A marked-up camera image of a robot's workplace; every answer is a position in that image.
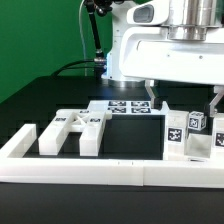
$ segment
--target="white block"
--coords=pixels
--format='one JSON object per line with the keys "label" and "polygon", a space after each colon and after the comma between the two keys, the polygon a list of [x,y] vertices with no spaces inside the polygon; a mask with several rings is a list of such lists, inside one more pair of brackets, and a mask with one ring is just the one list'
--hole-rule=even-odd
{"label": "white block", "polygon": [[212,137],[209,135],[189,134],[187,140],[186,156],[189,160],[210,159]]}
{"label": "white block", "polygon": [[73,120],[74,113],[72,111],[56,115],[38,139],[40,155],[58,154],[69,134],[66,126],[68,126]]}
{"label": "white block", "polygon": [[98,156],[105,124],[105,112],[91,112],[79,139],[80,156]]}
{"label": "white block", "polygon": [[165,119],[164,153],[184,155],[189,113],[170,110]]}
{"label": "white block", "polygon": [[189,114],[188,128],[201,131],[206,127],[206,122],[204,113],[193,111]]}
{"label": "white block", "polygon": [[112,160],[108,169],[109,185],[143,186],[143,161]]}
{"label": "white block", "polygon": [[213,120],[211,157],[224,159],[224,114],[217,114]]}
{"label": "white block", "polygon": [[20,128],[20,130],[1,148],[0,158],[22,158],[36,138],[36,125],[23,125],[22,128]]}

